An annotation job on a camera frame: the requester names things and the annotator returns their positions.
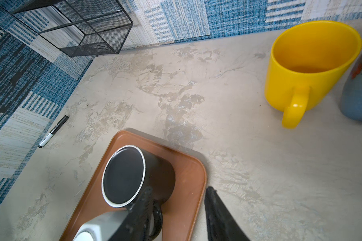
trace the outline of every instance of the black wire rack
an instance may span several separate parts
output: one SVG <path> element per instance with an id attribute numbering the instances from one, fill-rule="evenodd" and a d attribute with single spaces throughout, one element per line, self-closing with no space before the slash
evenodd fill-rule
<path id="1" fill-rule="evenodd" d="M 64 24 L 38 32 L 45 40 L 70 57 L 85 55 L 119 54 L 133 26 L 133 21 L 117 0 L 49 0 Z M 12 12 L 17 14 L 40 6 L 43 0 L 34 0 Z M 63 30 L 75 29 L 79 40 L 72 46 L 59 45 L 58 36 Z"/>

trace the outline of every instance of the marker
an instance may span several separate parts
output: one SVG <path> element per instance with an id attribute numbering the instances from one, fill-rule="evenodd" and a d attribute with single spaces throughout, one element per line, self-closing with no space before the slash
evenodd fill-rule
<path id="1" fill-rule="evenodd" d="M 64 116 L 57 124 L 56 126 L 43 138 L 43 140 L 39 143 L 39 148 L 44 147 L 47 142 L 53 137 L 53 135 L 62 127 L 62 125 L 66 122 L 68 119 L 68 116 Z"/>

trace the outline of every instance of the blue striped fabric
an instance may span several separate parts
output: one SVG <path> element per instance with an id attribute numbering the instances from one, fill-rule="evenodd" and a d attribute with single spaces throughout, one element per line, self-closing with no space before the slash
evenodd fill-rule
<path id="1" fill-rule="evenodd" d="M 23 153 L 16 153 L 23 158 L 19 160 L 13 173 L 0 174 L 0 203 L 31 158 L 38 143 L 48 132 L 85 70 L 78 79 L 74 79 L 14 36 L 3 34 L 0 37 L 0 130 L 8 125 L 8 120 L 20 109 L 48 120 L 38 137 L 32 139 L 33 144 L 29 149 L 23 149 Z M 28 118 L 29 123 L 32 123 L 34 117 L 29 114 L 23 118 Z"/>
<path id="2" fill-rule="evenodd" d="M 313 20 L 362 18 L 362 0 L 338 3 L 335 7 L 331 0 L 205 0 L 205 8 L 211 34 L 174 42 L 287 29 Z"/>
<path id="3" fill-rule="evenodd" d="M 22 0 L 0 0 L 0 28 L 5 32 L 9 32 L 24 44 L 32 46 L 40 55 L 54 63 L 74 79 L 77 79 L 88 63 L 92 61 L 93 56 L 70 58 L 43 40 L 37 32 L 44 30 L 49 20 L 39 10 L 19 13 L 16 15 L 19 20 L 10 14 L 10 12 L 23 4 L 24 1 Z"/>

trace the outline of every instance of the wooden tray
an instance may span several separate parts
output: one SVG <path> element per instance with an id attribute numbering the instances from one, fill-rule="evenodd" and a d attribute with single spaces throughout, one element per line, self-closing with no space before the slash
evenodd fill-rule
<path id="1" fill-rule="evenodd" d="M 164 217 L 162 240 L 190 240 L 207 184 L 204 165 L 200 160 L 188 154 L 122 130 L 111 139 L 70 221 L 68 221 L 66 229 L 64 229 L 61 241 L 72 241 L 82 224 L 105 212 L 118 210 L 109 206 L 103 199 L 101 180 L 107 161 L 114 152 L 125 145 L 135 145 L 172 164 L 176 173 L 176 184 L 169 200 L 161 205 Z"/>

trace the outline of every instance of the countertop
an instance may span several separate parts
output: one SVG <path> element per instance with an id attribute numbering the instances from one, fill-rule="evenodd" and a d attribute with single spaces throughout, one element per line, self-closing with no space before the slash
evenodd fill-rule
<path id="1" fill-rule="evenodd" d="M 348 22 L 362 36 L 362 20 Z M 283 30 L 95 58 L 0 206 L 0 241 L 58 240 L 122 129 L 198 157 L 252 241 L 362 240 L 362 123 L 338 102 L 347 75 L 294 130 L 264 98 Z M 202 205 L 192 240 L 207 240 Z"/>

